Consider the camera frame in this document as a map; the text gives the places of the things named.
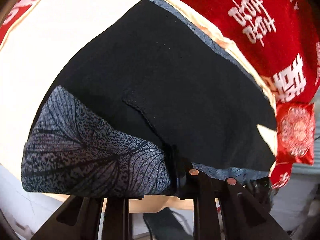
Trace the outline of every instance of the blue patterned fabric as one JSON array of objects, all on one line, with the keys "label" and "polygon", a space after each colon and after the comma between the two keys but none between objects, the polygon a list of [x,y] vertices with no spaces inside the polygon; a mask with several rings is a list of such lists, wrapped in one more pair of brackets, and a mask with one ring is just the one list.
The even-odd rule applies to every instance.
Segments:
[{"label": "blue patterned fabric", "polygon": [[56,87],[24,147],[26,191],[85,197],[156,195],[169,187],[164,153],[113,129]]}]

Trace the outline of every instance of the black cloth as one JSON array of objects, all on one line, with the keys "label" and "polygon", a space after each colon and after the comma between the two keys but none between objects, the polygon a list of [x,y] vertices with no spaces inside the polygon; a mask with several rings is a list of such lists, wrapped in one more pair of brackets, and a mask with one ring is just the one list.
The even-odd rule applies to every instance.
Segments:
[{"label": "black cloth", "polygon": [[142,0],[83,47],[44,97],[62,86],[114,129],[191,162],[269,171],[257,124],[276,129],[264,94],[183,22]]},{"label": "black cloth", "polygon": [[144,213],[143,220],[149,233],[157,240],[193,240],[193,236],[184,230],[169,208],[164,208],[158,213]]}]

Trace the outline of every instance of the red satin pouch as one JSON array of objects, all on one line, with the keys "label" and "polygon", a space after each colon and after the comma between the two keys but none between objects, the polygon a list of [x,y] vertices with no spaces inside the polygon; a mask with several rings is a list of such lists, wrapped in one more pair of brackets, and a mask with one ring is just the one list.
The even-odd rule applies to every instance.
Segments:
[{"label": "red satin pouch", "polygon": [[277,106],[277,163],[314,162],[314,104],[286,103]]}]

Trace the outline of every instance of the gray surface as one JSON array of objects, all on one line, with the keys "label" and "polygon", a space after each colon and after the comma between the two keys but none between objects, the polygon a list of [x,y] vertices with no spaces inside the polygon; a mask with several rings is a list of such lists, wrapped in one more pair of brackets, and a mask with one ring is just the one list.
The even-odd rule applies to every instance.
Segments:
[{"label": "gray surface", "polygon": [[292,174],[288,184],[279,189],[270,214],[284,230],[295,230],[305,221],[319,183],[319,175]]}]

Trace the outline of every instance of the copper rivet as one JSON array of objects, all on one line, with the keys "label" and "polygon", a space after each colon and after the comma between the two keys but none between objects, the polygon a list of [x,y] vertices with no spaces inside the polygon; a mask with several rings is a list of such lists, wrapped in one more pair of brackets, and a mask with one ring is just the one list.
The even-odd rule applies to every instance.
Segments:
[{"label": "copper rivet", "polygon": [[234,178],[228,178],[228,179],[227,179],[227,182],[228,182],[229,185],[235,185],[235,184],[237,184],[237,181],[236,181],[236,179],[234,179]]},{"label": "copper rivet", "polygon": [[189,173],[190,173],[192,176],[196,176],[196,175],[199,174],[199,171],[196,170],[196,169],[191,169],[191,170],[189,171]]}]

